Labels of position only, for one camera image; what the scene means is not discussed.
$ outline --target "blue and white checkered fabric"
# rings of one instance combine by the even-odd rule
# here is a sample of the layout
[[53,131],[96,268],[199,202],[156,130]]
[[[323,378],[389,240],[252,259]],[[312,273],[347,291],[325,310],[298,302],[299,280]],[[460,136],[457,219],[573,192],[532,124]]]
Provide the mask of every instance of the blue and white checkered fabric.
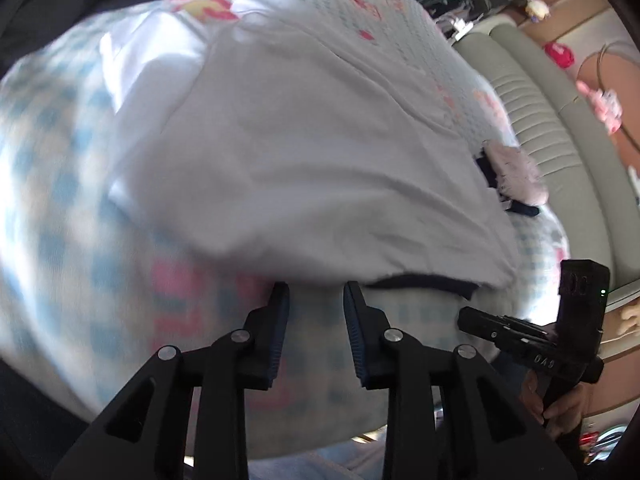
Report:
[[[513,141],[474,96],[478,89],[495,96],[488,83],[412,0],[302,1],[341,20],[346,34],[433,75],[473,152],[491,137]],[[98,42],[124,16],[163,5],[85,20],[21,60],[0,84],[0,355],[84,418],[159,346],[210,344],[260,306],[268,288],[139,229],[105,196],[113,111]],[[562,228],[546,208],[536,218],[511,219],[523,256],[518,280],[509,290],[480,290],[474,304],[554,317],[558,251],[567,250]],[[159,291],[158,276],[167,273],[179,293]],[[254,456],[325,446],[384,422],[384,395],[364,392],[354,376],[340,291],[295,287],[292,298],[276,386],[248,396]],[[426,344],[451,349],[469,341],[455,329],[465,303],[452,295],[402,290],[367,299]]]

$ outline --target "white garment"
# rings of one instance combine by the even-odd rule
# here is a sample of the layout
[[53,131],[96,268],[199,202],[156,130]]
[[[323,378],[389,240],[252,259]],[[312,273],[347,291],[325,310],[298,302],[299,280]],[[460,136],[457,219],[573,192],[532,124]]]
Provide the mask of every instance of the white garment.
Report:
[[433,83],[297,0],[151,12],[101,44],[111,197],[231,269],[505,286],[514,232]]

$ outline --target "silver screw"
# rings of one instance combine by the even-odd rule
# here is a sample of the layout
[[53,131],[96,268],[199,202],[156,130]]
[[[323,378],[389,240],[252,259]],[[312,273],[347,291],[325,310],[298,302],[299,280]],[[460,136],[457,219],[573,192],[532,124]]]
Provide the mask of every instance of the silver screw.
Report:
[[234,343],[244,343],[249,341],[251,334],[247,332],[247,330],[234,330],[231,333],[231,341]]
[[460,354],[460,357],[463,357],[465,359],[473,359],[474,357],[476,357],[477,353],[478,352],[476,352],[476,349],[471,345],[460,345],[458,347],[458,354]]
[[385,330],[385,339],[387,341],[391,341],[392,343],[397,343],[402,339],[402,332],[400,332],[397,328],[388,328]]
[[163,346],[158,350],[158,357],[162,359],[162,361],[170,361],[175,357],[177,352],[175,348],[172,346]]

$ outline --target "bed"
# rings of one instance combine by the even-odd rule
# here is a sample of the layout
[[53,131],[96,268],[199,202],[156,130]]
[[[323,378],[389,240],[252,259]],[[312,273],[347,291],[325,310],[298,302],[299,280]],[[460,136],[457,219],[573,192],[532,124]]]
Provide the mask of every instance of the bed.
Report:
[[[624,169],[586,103],[527,38],[509,24],[470,34],[456,45],[467,64],[413,0],[301,1],[362,41],[444,78],[442,98],[460,104],[455,120],[473,151],[488,134],[470,118],[487,114],[495,135],[515,143],[513,123],[539,162],[550,207],[535,218],[510,215],[522,257],[517,279],[504,290],[481,288],[470,304],[554,319],[567,238],[572,257],[612,268],[614,306],[640,295],[640,218]],[[86,420],[158,348],[210,344],[261,306],[270,289],[260,277],[225,272],[165,234],[142,230],[106,197],[113,110],[98,44],[123,17],[166,4],[85,20],[18,62],[0,87],[0,356]],[[431,63],[434,56],[445,68]],[[456,101],[468,91],[451,73],[471,81],[475,96]],[[491,345],[455,330],[458,309],[469,304],[458,296],[407,289],[366,297],[425,344],[452,349],[471,341],[485,357],[495,355]],[[385,402],[354,376],[340,288],[292,284],[278,380],[270,392],[247,396],[250,456],[373,430],[384,424]]]

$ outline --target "beige leather headboard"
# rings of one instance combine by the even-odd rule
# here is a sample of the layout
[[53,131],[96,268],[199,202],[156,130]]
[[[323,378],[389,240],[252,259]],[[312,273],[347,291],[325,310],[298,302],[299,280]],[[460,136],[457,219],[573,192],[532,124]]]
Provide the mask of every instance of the beige leather headboard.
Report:
[[640,279],[635,193],[604,127],[574,82],[509,24],[488,34],[472,32],[454,47],[494,86],[523,149],[538,162],[572,258],[609,267],[612,288]]

